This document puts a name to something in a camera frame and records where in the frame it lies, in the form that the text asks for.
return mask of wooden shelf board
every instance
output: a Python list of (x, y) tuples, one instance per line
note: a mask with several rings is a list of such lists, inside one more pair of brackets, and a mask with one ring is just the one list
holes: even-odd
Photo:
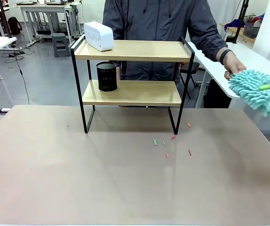
[[(221, 23), (220, 26), (225, 27), (226, 23)], [(228, 27), (229, 31), (236, 33), (237, 32), (237, 27)], [(242, 39), (249, 41), (251, 43), (255, 43), (255, 39), (250, 39), (249, 37), (244, 35), (244, 28), (240, 29), (239, 32), (239, 37), (241, 37)]]
[(181, 98), (173, 81), (118, 81), (118, 88), (103, 92), (98, 80), (90, 80), (82, 97), (83, 105), (171, 106)]
[(113, 50), (100, 52), (84, 40), (76, 59), (153, 62), (189, 62), (191, 53), (179, 41), (114, 40)]

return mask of drawstring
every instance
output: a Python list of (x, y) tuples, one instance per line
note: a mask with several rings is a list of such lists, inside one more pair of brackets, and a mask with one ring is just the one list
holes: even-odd
[[(146, 5), (144, 7), (143, 13), (146, 12), (146, 9), (148, 7), (148, 2), (149, 0), (146, 1)], [(169, 0), (169, 18), (171, 18), (171, 16), (172, 16), (172, 0)]]
[(148, 0), (146, 1), (146, 5), (145, 5), (145, 7), (144, 7), (143, 13), (146, 12), (147, 6), (148, 6)]

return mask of gray stool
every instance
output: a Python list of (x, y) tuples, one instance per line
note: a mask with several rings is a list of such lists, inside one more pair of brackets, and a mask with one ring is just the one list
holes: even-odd
[[(58, 41), (62, 41), (64, 45), (57, 46)], [(53, 49), (54, 49), (54, 56), (55, 57), (59, 57), (59, 54), (61, 54), (62, 56), (66, 56), (66, 57), (69, 57), (71, 55), (67, 39), (65, 38), (65, 34), (54, 33), (52, 35), (52, 42), (53, 42)]]

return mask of black bag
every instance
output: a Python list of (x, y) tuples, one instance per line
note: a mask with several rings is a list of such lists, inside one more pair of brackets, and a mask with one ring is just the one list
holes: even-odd
[(228, 108), (230, 102), (231, 98), (224, 93), (215, 80), (211, 79), (204, 97), (204, 108)]
[(21, 24), (17, 21), (15, 17), (11, 17), (8, 19), (8, 25), (11, 30), (11, 34), (13, 35), (17, 35), (23, 30)]

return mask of pen holder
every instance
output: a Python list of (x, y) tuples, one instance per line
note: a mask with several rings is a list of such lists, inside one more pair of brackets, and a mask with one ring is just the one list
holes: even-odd
[(117, 89), (116, 64), (101, 62), (97, 64), (98, 88), (104, 92)]

